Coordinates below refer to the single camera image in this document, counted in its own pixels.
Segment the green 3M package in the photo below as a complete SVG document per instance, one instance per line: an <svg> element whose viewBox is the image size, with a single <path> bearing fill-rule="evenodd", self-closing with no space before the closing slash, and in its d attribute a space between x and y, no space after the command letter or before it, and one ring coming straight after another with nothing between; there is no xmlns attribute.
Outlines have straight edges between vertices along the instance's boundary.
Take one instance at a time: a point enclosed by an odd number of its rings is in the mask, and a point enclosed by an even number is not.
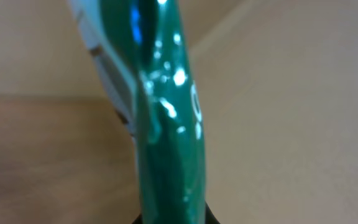
<svg viewBox="0 0 358 224"><path fill-rule="evenodd" d="M176 0L68 5L132 136L142 223L206 222L203 117Z"/></svg>

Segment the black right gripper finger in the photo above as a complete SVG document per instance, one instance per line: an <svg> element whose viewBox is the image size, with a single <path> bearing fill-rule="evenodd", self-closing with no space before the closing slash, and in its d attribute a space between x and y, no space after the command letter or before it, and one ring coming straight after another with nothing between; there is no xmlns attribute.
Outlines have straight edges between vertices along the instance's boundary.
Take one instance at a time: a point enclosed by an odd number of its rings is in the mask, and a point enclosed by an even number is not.
<svg viewBox="0 0 358 224"><path fill-rule="evenodd" d="M206 210L205 210L205 224L220 224L218 219L212 213L208 204L206 204Z"/></svg>

